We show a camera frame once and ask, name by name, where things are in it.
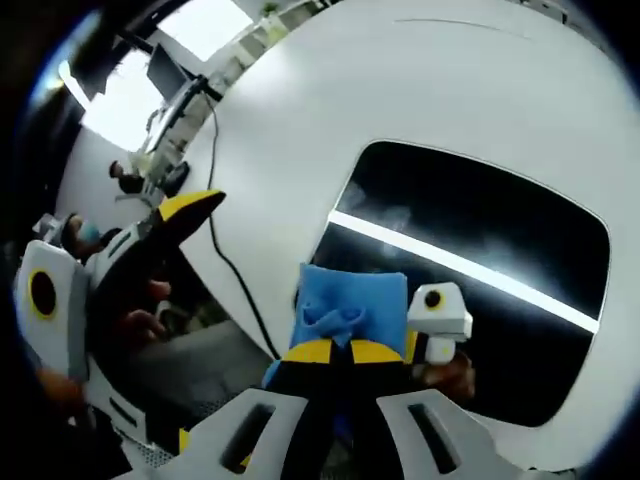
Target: monitor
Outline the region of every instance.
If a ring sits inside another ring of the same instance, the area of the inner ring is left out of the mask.
[[[162,47],[156,45],[149,60],[147,77],[167,102],[170,102],[189,80],[182,67]]]

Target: black panel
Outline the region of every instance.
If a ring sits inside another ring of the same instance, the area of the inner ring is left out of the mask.
[[[609,242],[595,217],[556,193],[469,159],[378,143],[362,154],[338,210],[502,271],[597,318]],[[462,345],[476,369],[472,411],[539,426],[560,408],[592,334],[537,306],[338,225],[313,258],[326,268],[403,272],[409,295],[456,282],[474,316]]]
[[[362,153],[338,210],[505,273],[598,318],[609,265],[604,225],[517,175],[380,142]]]
[[[187,76],[169,53],[157,45],[149,60],[147,77],[155,85],[167,102],[170,102],[187,83]]]

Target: yellow ring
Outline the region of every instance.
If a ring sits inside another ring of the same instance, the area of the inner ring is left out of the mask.
[[[440,301],[438,302],[438,305],[436,305],[435,307],[430,307],[428,305],[425,305],[427,307],[427,310],[429,310],[430,312],[435,312],[436,310],[440,310],[444,305],[445,296],[442,294],[440,290],[429,290],[429,292],[427,292],[427,295],[429,295],[430,292],[437,292],[438,295],[440,295]]]
[[[54,294],[54,299],[53,299],[53,310],[51,310],[51,313],[49,315],[45,315],[44,313],[42,313],[38,307],[36,306],[36,302],[33,300],[33,293],[32,293],[32,284],[33,284],[33,279],[34,277],[38,274],[38,273],[44,273],[47,278],[51,281],[51,285],[53,286],[53,294]],[[29,283],[28,283],[28,288],[27,288],[27,296],[29,297],[29,303],[31,304],[31,309],[33,310],[33,312],[40,317],[40,319],[42,320],[51,320],[55,314],[56,314],[56,310],[58,308],[58,298],[57,298],[57,294],[56,294],[56,287],[55,285],[53,285],[53,280],[51,280],[51,275],[49,275],[49,272],[47,272],[46,270],[34,270],[33,272],[31,272],[31,274],[29,275]]]

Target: black cable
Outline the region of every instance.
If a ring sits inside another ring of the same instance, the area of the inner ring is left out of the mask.
[[[204,97],[207,100],[207,103],[209,104],[209,108],[211,109],[211,112],[213,113],[213,121],[216,127],[216,132],[213,137],[213,146],[211,149],[211,170],[209,171],[209,182],[207,183],[207,189],[211,190],[211,186],[213,184],[213,168],[214,168],[215,159],[216,159],[216,144],[218,142],[218,132],[220,130],[218,128],[218,115],[216,115],[216,110],[211,104],[211,100],[209,100],[209,97],[207,96],[206,93]],[[258,307],[256,306],[256,303],[253,300],[253,296],[249,291],[249,287],[247,287],[247,284],[242,278],[242,275],[240,275],[240,272],[238,271],[236,266],[233,264],[233,262],[229,260],[229,258],[224,253],[222,253],[222,250],[220,249],[220,245],[218,244],[218,237],[216,236],[215,227],[213,225],[213,215],[209,216],[209,230],[211,230],[211,239],[213,240],[213,248],[215,249],[216,253],[220,256],[220,258],[222,258],[222,260],[224,260],[224,262],[229,266],[233,274],[238,279],[238,282],[240,283],[240,287],[242,287],[242,291],[244,292],[244,295],[247,298],[247,301],[249,302],[249,306],[251,306],[251,310],[253,311],[253,314],[256,317],[256,321],[258,322],[258,326],[260,327],[260,332],[262,333],[262,338],[264,338],[264,341],[267,344],[267,347],[269,347],[269,351],[271,352],[271,355],[273,355],[273,358],[275,358],[276,360],[280,360],[280,355],[278,354],[276,347],[274,347],[273,342],[271,341],[269,332],[267,332],[267,327],[264,324],[264,319],[262,318],[262,315],[260,315],[260,312],[258,311]]]

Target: yellow stripe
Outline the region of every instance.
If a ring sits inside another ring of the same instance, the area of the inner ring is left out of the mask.
[[[353,340],[351,342],[354,363],[383,363],[401,362],[402,357],[381,343],[368,340]]]
[[[296,345],[282,359],[285,362],[329,363],[331,340],[321,339]]]
[[[418,332],[407,332],[407,346],[404,353],[404,363],[411,365],[413,356],[416,354],[416,344],[418,343]]]
[[[166,222],[184,207],[199,202],[202,199],[219,195],[220,190],[205,190],[202,192],[183,193],[173,198],[168,198],[158,207],[160,216]]]
[[[178,440],[178,445],[179,445],[180,453],[182,453],[184,452],[185,448],[189,446],[189,432],[181,428],[179,435],[180,436]]]

